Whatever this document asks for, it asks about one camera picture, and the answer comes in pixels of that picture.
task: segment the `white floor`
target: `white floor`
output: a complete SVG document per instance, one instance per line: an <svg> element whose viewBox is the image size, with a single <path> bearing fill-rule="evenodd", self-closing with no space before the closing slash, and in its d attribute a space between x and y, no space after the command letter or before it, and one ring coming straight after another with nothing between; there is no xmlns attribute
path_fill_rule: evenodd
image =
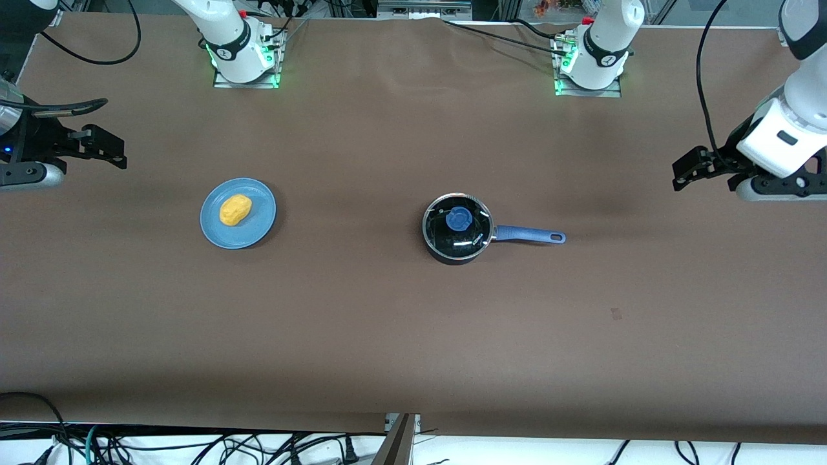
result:
<svg viewBox="0 0 827 465"><path fill-rule="evenodd" d="M268 434L260 436L265 448L278 448L289 436ZM164 447L178 444L207 443L217 436L176 436L129 438L124 444L137 447ZM356 454L360 457L375 453L381 437L354 438ZM0 441L0 465L20 465L34 462L49 447L48 439ZM578 439L513 439L478 437L418 436L413 447L413 465L432 465L448 459L446 465L606 465L621 441ZM695 443L703 465L730 465L734 444ZM223 447L214 448L201 462L218 464ZM685 453L689 453L684 444ZM143 452L132 451L132 465L188 465L201 448ZM334 442L321 444L301 453L303 465L330 463L340 455ZM280 458L275 465L280 465ZM58 447L51 454L48 465L68 463L66 448ZM75 453L74 463L84 464L84 458ZM741 448L737 465L823 465L827 463L827 446L750 444ZM632 441L618 465L685 465L671 441ZM244 454L234 453L227 465L256 465Z"/></svg>

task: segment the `yellow food item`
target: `yellow food item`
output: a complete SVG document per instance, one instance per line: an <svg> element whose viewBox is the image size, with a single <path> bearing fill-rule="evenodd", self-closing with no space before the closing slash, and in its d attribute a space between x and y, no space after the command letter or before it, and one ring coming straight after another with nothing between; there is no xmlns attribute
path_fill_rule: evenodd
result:
<svg viewBox="0 0 827 465"><path fill-rule="evenodd" d="M227 226L235 226L250 214L252 207L253 201L249 197L243 194L235 194L221 205L218 219Z"/></svg>

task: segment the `white robot link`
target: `white robot link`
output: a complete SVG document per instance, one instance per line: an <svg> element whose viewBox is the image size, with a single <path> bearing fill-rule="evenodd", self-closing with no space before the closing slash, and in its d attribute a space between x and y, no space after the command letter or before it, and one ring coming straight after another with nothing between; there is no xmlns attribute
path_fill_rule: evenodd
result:
<svg viewBox="0 0 827 465"><path fill-rule="evenodd" d="M576 48L560 71L584 89L609 87L623 73L629 44L645 16L640 0L605 0L593 24L566 33L576 38Z"/></svg>
<svg viewBox="0 0 827 465"><path fill-rule="evenodd" d="M274 50L283 31L254 17L242 17L232 0L173 0L193 19L213 65L228 81L249 83L277 65Z"/></svg>
<svg viewBox="0 0 827 465"><path fill-rule="evenodd" d="M827 200L827 0L785 0L779 23L799 69L717 153L698 146L673 163L675 191L735 174L729 189L745 200Z"/></svg>

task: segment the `brown table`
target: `brown table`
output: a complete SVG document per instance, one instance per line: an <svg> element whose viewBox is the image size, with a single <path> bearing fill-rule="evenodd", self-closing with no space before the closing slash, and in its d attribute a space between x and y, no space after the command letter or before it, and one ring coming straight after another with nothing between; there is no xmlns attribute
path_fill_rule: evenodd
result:
<svg viewBox="0 0 827 465"><path fill-rule="evenodd" d="M3 390L70 420L827 442L827 205L672 192L706 143L698 30L640 31L623 97L588 99L554 95L542 52L436 20L311 21L281 89L213 89L188 18L141 23L124 65L38 40L24 71L43 103L109 98L65 124L122 137L129 169L3 194ZM108 58L133 29L70 14L54 36ZM719 140L795 67L774 31L713 31ZM237 176L279 217L226 251L198 211ZM569 242L444 266L419 222L451 191Z"/></svg>

